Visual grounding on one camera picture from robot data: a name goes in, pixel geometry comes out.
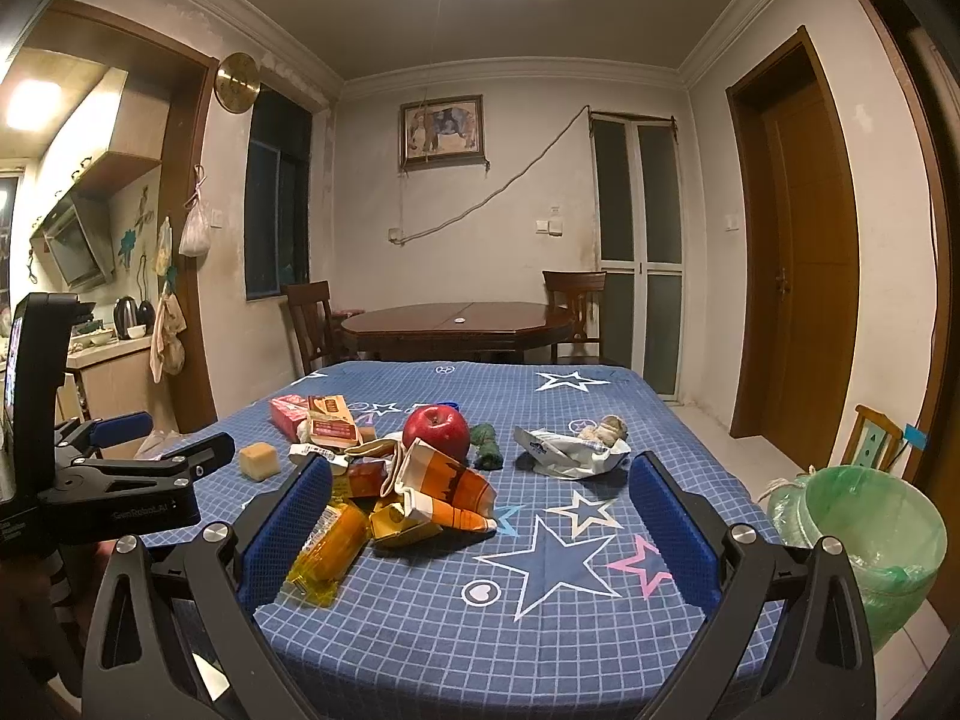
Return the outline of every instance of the circle with heart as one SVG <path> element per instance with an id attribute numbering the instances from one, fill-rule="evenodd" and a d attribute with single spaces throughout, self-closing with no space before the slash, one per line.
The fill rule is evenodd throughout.
<path id="1" fill-rule="evenodd" d="M 597 426 L 597 423 L 594 422 L 592 419 L 572 419 L 570 420 L 570 423 L 566 427 L 568 427 L 568 429 L 570 430 L 570 433 L 573 433 L 573 435 L 575 436 L 579 436 L 580 431 L 582 431 L 584 427 L 596 427 L 596 426 Z"/>
<path id="2" fill-rule="evenodd" d="M 468 605 L 483 608 L 499 601 L 500 596 L 503 595 L 503 591 L 495 581 L 475 579 L 465 584 L 460 594 Z"/>

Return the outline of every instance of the framed picture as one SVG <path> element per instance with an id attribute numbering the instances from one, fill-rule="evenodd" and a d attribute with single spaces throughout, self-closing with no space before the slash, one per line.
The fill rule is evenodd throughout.
<path id="1" fill-rule="evenodd" d="M 486 162 L 483 95 L 400 106 L 400 168 Z"/>

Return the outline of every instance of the sponge cube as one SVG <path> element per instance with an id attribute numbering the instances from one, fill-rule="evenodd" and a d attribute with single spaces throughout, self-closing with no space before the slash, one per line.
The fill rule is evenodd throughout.
<path id="1" fill-rule="evenodd" d="M 277 450 L 264 442 L 245 446 L 240 450 L 240 472 L 255 482 L 262 482 L 280 473 Z"/>

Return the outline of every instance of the green plastic bag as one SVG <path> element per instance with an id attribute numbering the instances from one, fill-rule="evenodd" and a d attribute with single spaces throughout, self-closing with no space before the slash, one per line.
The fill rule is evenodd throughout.
<path id="1" fill-rule="evenodd" d="M 865 466 L 798 476 L 770 496 L 784 543 L 843 541 L 867 613 L 874 652 L 920 608 L 947 552 L 936 507 L 902 479 Z"/>

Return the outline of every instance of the wooden chair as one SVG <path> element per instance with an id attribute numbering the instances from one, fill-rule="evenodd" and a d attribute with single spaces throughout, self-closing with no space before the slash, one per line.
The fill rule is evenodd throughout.
<path id="1" fill-rule="evenodd" d="M 887 415 L 859 405 L 856 407 L 853 432 L 847 441 L 840 464 L 888 471 L 896 459 L 896 453 L 901 449 L 903 440 L 904 431 L 896 427 Z"/>
<path id="2" fill-rule="evenodd" d="M 296 333 L 304 376 L 313 371 L 313 362 L 333 365 L 347 357 L 334 326 L 339 327 L 345 317 L 330 311 L 330 283 L 315 281 L 310 284 L 287 284 L 280 287 L 286 295 L 287 309 Z"/>
<path id="3" fill-rule="evenodd" d="M 563 306 L 573 314 L 573 332 L 567 343 L 597 343 L 600 346 L 598 357 L 557 358 L 557 345 L 550 347 L 550 362 L 553 365 L 616 365 L 616 362 L 604 359 L 602 333 L 596 338 L 587 336 L 589 306 L 595 303 L 597 313 L 603 305 L 603 290 L 607 285 L 606 272 L 591 274 L 564 274 L 557 271 L 544 271 L 547 302 L 552 307 Z"/>

